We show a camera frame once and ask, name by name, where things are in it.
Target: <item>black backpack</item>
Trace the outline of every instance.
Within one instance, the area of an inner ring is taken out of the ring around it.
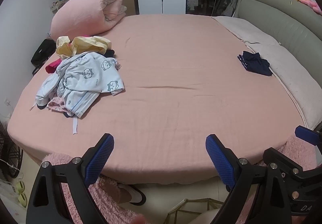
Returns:
[[[31,63],[36,67],[33,70],[35,75],[44,63],[49,59],[50,56],[56,51],[56,43],[52,39],[45,39],[36,50],[35,54],[31,59]]]

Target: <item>light blue pajamas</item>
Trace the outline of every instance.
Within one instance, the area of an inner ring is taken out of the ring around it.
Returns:
[[[65,107],[77,115],[84,114],[101,92],[116,95],[124,90],[115,58],[105,58],[96,52],[84,52],[65,59],[41,85],[36,95],[39,106],[47,105],[51,93],[63,97]]]

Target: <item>gray upholstered headboard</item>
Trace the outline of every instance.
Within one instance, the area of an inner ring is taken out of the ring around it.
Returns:
[[[238,0],[234,17],[274,37],[322,87],[322,16],[296,0]]]

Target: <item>pink blanket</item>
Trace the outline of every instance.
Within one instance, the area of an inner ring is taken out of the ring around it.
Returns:
[[[55,14],[51,37],[96,35],[110,30],[124,16],[123,0],[70,0]]]
[[[110,133],[115,148],[103,174],[124,183],[192,183],[217,175],[205,149],[207,135],[215,133],[237,157],[255,163],[303,123],[279,81],[247,72],[237,59],[245,44],[211,17],[129,16],[103,36],[122,64],[125,91],[101,94],[73,135],[72,118],[29,111],[48,76],[44,65],[8,126],[32,156],[82,156]]]

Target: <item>pillow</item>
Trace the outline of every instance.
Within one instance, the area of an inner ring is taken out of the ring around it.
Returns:
[[[322,89],[309,72],[283,46],[261,43],[246,46],[270,63],[271,70],[291,94],[304,126],[314,129],[322,121]]]
[[[51,37],[92,36],[110,30],[124,16],[123,0],[69,0],[52,20]]]
[[[273,37],[244,19],[227,16],[216,16],[212,18],[243,42],[280,45]]]

